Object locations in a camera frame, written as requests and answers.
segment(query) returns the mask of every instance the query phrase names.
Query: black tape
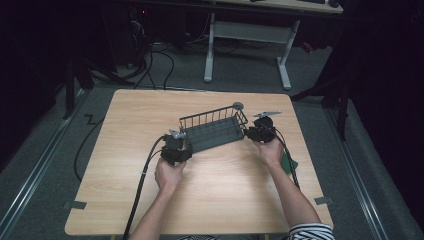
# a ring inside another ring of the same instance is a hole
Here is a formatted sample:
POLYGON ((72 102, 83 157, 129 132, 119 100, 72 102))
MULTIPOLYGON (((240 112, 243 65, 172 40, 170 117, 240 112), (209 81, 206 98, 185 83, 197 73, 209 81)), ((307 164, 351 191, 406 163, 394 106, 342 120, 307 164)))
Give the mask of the black tape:
POLYGON ((315 198, 314 200, 317 205, 321 205, 321 204, 331 205, 334 203, 331 197, 320 197, 320 198, 315 198))
POLYGON ((71 208, 75 208, 75 209, 81 209, 84 210, 85 206, 87 205, 86 202, 78 202, 78 201, 72 201, 72 202, 65 202, 65 204, 63 204, 63 209, 71 209, 71 208))

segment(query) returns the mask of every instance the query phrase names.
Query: forearm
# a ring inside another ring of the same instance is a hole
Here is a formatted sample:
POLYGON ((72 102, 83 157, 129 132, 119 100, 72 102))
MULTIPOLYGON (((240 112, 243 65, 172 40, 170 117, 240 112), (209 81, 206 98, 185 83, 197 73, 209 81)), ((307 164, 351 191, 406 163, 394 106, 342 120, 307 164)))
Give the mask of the forearm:
POLYGON ((172 191, 159 191, 152 205, 132 233, 130 240, 159 239, 165 212, 172 196, 172 191))
POLYGON ((321 222, 314 207, 294 185, 280 165, 267 164, 280 196, 284 215, 290 227, 301 223, 321 222))

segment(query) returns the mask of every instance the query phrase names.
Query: dark background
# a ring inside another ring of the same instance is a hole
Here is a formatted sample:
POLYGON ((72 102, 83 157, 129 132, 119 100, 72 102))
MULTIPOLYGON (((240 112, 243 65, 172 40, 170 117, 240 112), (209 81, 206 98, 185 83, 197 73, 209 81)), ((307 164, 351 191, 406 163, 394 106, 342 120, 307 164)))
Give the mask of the dark background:
MULTIPOLYGON (((329 22, 304 21, 295 45, 308 42, 313 48, 335 47, 317 85, 343 78, 343 70, 351 64, 348 57, 358 49, 365 50, 360 63, 349 73, 350 98, 412 215, 423 228, 423 3, 361 0, 345 1, 343 6, 345 15, 371 19, 370 23, 347 27, 341 34, 340 27, 329 22)), ((0 62, 3 169, 33 124, 55 104, 55 94, 66 79, 66 65, 74 54, 70 50, 72 43, 81 47, 78 54, 90 56, 111 71, 115 64, 127 61, 126 53, 132 51, 123 47, 130 44, 116 44, 128 43, 128 39, 114 38, 119 27, 104 22, 104 11, 95 4, 87 8, 75 5, 64 11, 59 1, 9 1, 2 2, 1 9, 4 31, 0 44, 7 46, 2 47, 0 62)), ((205 14, 161 11, 168 13, 166 20, 160 19, 164 16, 160 11, 152 11, 149 17, 157 24, 155 34, 164 40, 183 47, 188 40, 186 31, 192 35, 202 31, 205 14)))

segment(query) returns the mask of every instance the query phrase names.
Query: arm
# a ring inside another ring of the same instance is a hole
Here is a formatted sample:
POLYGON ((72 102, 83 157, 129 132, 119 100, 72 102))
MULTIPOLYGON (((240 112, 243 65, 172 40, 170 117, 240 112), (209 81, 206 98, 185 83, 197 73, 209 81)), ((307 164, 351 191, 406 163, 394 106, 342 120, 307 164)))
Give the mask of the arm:
POLYGON ((320 223, 314 207, 281 168, 283 146, 274 138, 269 143, 253 142, 259 149, 280 196, 281 205, 290 227, 302 223, 320 223))
POLYGON ((172 167, 162 158, 156 166, 155 179, 159 185, 159 193, 150 208, 144 214, 130 240, 159 239, 160 230, 169 203, 182 178, 182 172, 187 162, 172 167))

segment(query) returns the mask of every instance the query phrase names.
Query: wire rack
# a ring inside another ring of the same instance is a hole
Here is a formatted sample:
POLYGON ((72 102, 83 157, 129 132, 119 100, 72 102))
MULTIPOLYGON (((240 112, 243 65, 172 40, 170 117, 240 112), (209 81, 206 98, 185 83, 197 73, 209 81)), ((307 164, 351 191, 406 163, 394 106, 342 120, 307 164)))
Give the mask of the wire rack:
POLYGON ((243 104, 203 112, 180 118, 181 132, 187 134, 193 153, 244 138, 247 118, 243 104))

